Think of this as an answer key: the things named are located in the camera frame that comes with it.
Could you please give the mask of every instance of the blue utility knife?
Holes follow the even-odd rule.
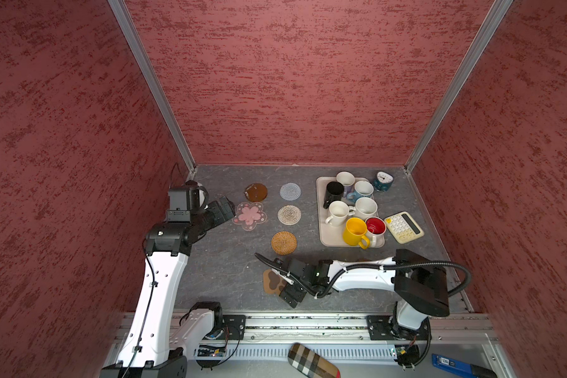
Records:
[[[464,378],[497,378],[492,370],[433,353],[433,367]]]

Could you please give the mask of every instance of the red wall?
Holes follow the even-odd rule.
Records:
[[[491,2],[126,3],[198,163],[373,165],[407,161]]]
[[[107,1],[0,1],[0,377],[96,376],[178,156]]]
[[[567,377],[567,1],[514,1],[414,175],[521,377]]]

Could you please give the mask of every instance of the pink flower coaster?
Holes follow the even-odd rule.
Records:
[[[252,231],[257,224],[266,222],[266,214],[262,211],[264,207],[260,202],[242,202],[237,205],[237,215],[233,218],[233,223],[241,224],[242,229]]]

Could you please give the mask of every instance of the calculator screen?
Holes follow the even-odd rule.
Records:
[[[420,230],[416,227],[415,223],[411,221],[411,219],[409,219],[409,216],[407,216],[407,214],[403,214],[403,219],[405,219],[405,222],[407,222],[407,224],[409,224],[409,227],[411,227],[411,229],[416,233],[420,233]]]

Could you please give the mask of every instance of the black mug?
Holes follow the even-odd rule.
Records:
[[[334,201],[340,201],[344,193],[344,185],[338,181],[331,181],[327,184],[325,189],[325,199],[323,201],[323,208],[329,208],[329,205]]]

